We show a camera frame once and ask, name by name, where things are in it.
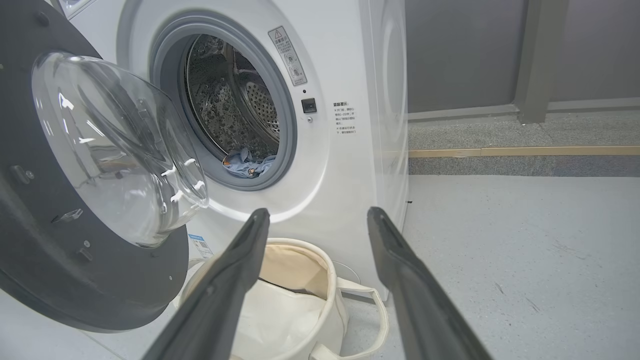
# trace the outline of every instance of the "warning label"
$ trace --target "warning label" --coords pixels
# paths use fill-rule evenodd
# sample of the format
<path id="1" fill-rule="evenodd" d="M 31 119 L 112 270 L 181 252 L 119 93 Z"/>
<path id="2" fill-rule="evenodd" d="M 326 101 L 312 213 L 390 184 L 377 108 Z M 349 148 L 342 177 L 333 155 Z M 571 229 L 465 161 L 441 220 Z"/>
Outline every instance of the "warning label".
<path id="1" fill-rule="evenodd" d="M 333 103 L 335 133 L 338 135 L 356 134 L 356 109 L 346 101 Z"/>
<path id="2" fill-rule="evenodd" d="M 278 49 L 280 57 L 287 66 L 287 69 L 289 69 L 289 77 L 291 77 L 293 86 L 306 84 L 307 77 L 305 76 L 305 71 L 302 69 L 298 54 L 296 54 L 296 50 L 293 48 L 293 45 L 291 45 L 289 36 L 287 36 L 284 28 L 280 26 L 279 28 L 269 31 L 269 37 L 271 37 L 273 45 L 276 45 L 276 49 Z"/>
<path id="3" fill-rule="evenodd" d="M 211 249 L 209 248 L 207 243 L 204 242 L 204 238 L 202 236 L 189 234 L 189 239 L 191 239 L 193 245 L 196 246 L 196 249 L 198 249 L 198 252 L 200 253 L 200 255 L 202 255 L 203 258 L 209 259 L 211 256 L 213 256 L 213 252 L 211 252 Z"/>

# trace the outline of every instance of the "stainless steel drum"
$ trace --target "stainless steel drum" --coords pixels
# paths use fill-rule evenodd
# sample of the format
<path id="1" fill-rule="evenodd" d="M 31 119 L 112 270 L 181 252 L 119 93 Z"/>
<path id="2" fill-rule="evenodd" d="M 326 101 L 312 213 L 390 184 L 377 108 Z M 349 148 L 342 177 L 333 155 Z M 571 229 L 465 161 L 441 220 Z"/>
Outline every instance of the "stainless steel drum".
<path id="1" fill-rule="evenodd" d="M 246 147 L 257 158 L 278 152 L 278 114 L 260 74 L 230 44 L 200 35 L 185 66 L 185 87 L 200 127 L 224 154 Z"/>

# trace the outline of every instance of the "blue clothing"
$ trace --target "blue clothing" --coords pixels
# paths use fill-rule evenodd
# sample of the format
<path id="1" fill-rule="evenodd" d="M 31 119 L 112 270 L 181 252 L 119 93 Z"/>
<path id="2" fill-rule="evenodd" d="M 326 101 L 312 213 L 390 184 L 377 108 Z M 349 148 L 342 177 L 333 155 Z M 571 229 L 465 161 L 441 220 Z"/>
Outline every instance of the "blue clothing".
<path id="1" fill-rule="evenodd" d="M 243 147 L 240 151 L 231 152 L 227 155 L 222 161 L 222 165 L 233 176 L 253 179 L 269 170 L 275 160 L 276 156 L 271 155 L 262 161 L 254 161 L 251 152 Z"/>

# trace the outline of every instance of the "wall baseboard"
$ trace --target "wall baseboard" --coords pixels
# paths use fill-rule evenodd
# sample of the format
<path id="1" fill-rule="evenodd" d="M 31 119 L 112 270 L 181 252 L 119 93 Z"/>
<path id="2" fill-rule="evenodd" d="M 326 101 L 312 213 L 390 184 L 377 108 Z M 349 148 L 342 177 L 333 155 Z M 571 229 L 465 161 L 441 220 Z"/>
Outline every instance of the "wall baseboard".
<path id="1" fill-rule="evenodd" d="M 621 99 L 553 101 L 549 103 L 548 112 L 563 113 L 566 111 L 604 111 L 638 108 L 640 108 L 640 97 L 625 97 Z"/>
<path id="2" fill-rule="evenodd" d="M 518 108 L 513 104 L 482 106 L 479 108 L 463 108 L 449 110 L 423 111 L 421 113 L 409 113 L 409 122 L 432 121 L 442 119 L 461 119 L 470 117 L 489 117 L 518 113 Z"/>
<path id="3" fill-rule="evenodd" d="M 548 113 L 640 109 L 640 97 L 553 101 L 548 104 L 547 109 Z M 518 114 L 519 112 L 520 110 L 514 104 L 505 104 L 496 106 L 480 106 L 477 108 L 423 111 L 420 113 L 409 113 L 408 117 L 409 122 L 430 122 L 434 120 L 514 115 Z"/>

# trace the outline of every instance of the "basket handle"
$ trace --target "basket handle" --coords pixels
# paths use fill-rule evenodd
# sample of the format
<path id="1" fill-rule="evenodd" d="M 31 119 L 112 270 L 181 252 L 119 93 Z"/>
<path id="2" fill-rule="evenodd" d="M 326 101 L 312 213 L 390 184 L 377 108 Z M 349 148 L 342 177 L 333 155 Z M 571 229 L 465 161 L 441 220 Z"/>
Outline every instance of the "basket handle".
<path id="1" fill-rule="evenodd" d="M 323 344 L 316 343 L 313 351 L 311 351 L 311 355 L 309 357 L 310 360 L 357 360 L 367 358 L 371 356 L 371 354 L 378 351 L 378 349 L 380 349 L 380 347 L 382 347 L 382 345 L 387 340 L 387 335 L 389 334 L 389 316 L 387 314 L 385 304 L 382 302 L 378 291 L 374 288 L 362 286 L 360 284 L 356 284 L 353 281 L 345 280 L 340 277 L 337 281 L 337 287 L 338 290 L 357 291 L 371 294 L 373 301 L 376 303 L 378 314 L 380 316 L 380 331 L 378 332 L 378 337 L 376 337 L 376 341 L 374 341 L 373 345 L 371 345 L 371 347 L 369 347 L 367 350 L 364 350 L 363 352 L 355 355 L 344 357 L 334 354 Z"/>

